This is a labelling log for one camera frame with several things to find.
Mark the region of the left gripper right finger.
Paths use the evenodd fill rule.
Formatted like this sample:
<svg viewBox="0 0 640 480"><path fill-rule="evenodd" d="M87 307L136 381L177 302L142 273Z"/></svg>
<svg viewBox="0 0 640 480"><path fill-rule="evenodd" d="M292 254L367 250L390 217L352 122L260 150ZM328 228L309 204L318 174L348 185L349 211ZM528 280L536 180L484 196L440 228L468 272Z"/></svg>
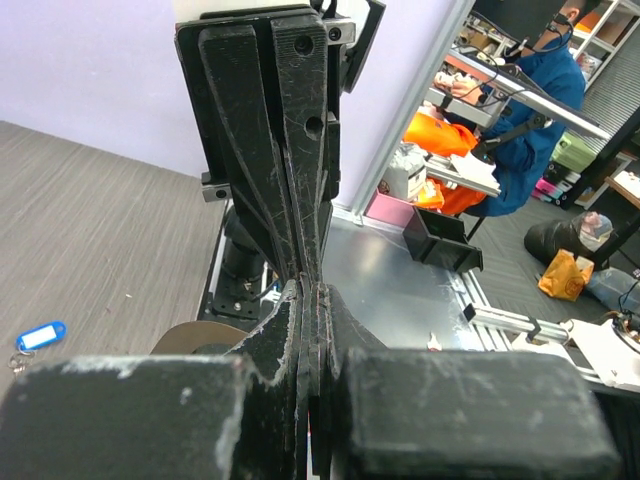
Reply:
<svg viewBox="0 0 640 480"><path fill-rule="evenodd" d="M311 459L323 479L613 479L620 456L566 360L389 349L326 286Z"/></svg>

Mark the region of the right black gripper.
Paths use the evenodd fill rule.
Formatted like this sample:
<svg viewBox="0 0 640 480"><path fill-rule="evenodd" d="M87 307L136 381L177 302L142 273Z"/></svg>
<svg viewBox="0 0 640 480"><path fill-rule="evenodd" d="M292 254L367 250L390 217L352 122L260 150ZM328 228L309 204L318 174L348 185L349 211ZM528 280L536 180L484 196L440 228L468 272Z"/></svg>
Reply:
<svg viewBox="0 0 640 480"><path fill-rule="evenodd" d="M204 201L228 201L232 187L240 222L257 250L280 278L304 288L321 278L327 41L336 56L330 80L340 92L351 92L386 8L380 1L367 7L365 22L357 27L337 12L336 1L328 6L322 1L173 3L176 51L208 166L201 175ZM317 13L325 27L315 14L282 17L300 10ZM254 28L218 25L201 33L210 21L251 23L270 16L280 17L269 22L272 129ZM225 164L220 121L230 148Z"/></svg>

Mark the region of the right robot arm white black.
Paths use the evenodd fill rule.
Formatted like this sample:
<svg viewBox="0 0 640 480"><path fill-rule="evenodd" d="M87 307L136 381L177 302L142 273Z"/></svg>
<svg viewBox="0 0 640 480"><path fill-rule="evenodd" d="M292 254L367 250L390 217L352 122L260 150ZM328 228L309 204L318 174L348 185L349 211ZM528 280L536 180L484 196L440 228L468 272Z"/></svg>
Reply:
<svg viewBox="0 0 640 480"><path fill-rule="evenodd" d="M253 323L262 298L317 274L340 183L340 97L362 71L384 15L357 26L335 3L232 3L181 21L175 45L207 162L224 201L203 318Z"/></svg>

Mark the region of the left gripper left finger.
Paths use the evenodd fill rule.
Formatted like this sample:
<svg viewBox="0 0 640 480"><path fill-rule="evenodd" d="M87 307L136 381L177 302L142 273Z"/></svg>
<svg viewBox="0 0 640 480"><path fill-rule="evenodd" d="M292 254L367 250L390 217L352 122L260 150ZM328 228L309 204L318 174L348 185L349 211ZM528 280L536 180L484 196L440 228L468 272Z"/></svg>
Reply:
<svg viewBox="0 0 640 480"><path fill-rule="evenodd" d="M303 479L307 282L229 353L85 356L21 375L1 405L5 479Z"/></svg>

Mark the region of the key with blue tag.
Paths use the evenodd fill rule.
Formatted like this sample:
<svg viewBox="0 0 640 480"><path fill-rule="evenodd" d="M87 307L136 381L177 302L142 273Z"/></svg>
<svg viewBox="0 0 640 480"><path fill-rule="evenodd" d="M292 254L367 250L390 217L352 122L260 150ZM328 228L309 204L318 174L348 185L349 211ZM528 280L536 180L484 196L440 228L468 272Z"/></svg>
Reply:
<svg viewBox="0 0 640 480"><path fill-rule="evenodd" d="M66 334L67 326L61 321L48 322L23 332L15 340L15 351L7 363L8 368L14 375L19 375L29 367L39 350L62 341Z"/></svg>

